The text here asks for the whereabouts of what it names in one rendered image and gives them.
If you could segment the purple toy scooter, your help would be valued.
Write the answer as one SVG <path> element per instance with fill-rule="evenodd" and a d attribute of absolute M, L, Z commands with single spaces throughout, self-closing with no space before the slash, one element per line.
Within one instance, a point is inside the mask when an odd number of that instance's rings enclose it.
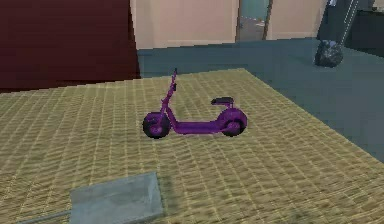
<path fill-rule="evenodd" d="M 242 134 L 247 127 L 247 115 L 234 106 L 232 97 L 218 97 L 211 100 L 212 105 L 225 106 L 225 109 L 215 120 L 204 122 L 178 121 L 169 106 L 173 93 L 177 90 L 176 77 L 178 70 L 174 69 L 166 97 L 161 100 L 159 111 L 148 113 L 142 122 L 145 135 L 152 139 L 166 137 L 173 129 L 177 134 L 215 134 L 222 133 L 228 137 Z"/>

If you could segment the yellow woven mat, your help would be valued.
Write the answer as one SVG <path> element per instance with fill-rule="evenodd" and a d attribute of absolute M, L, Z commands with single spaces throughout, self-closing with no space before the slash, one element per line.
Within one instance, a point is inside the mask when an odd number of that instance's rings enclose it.
<path fill-rule="evenodd" d="M 239 136 L 143 133 L 164 97 L 205 121 L 222 96 Z M 165 213 L 147 224 L 384 224 L 384 163 L 246 70 L 0 94 L 0 224 L 69 224 L 72 189 L 150 171 Z"/>

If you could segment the black speckled bag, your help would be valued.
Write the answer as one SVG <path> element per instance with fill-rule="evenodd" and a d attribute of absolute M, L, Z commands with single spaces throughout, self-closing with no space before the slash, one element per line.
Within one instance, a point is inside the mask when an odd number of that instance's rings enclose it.
<path fill-rule="evenodd" d="M 320 67 L 334 68 L 343 60 L 342 46 L 333 40 L 321 40 L 316 54 L 314 64 Z"/>

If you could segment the dark red cupboard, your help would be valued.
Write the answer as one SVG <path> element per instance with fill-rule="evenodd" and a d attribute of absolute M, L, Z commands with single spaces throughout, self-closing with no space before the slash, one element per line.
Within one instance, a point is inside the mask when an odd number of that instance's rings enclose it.
<path fill-rule="evenodd" d="M 130 0 L 0 0 L 0 93 L 139 77 Z"/>

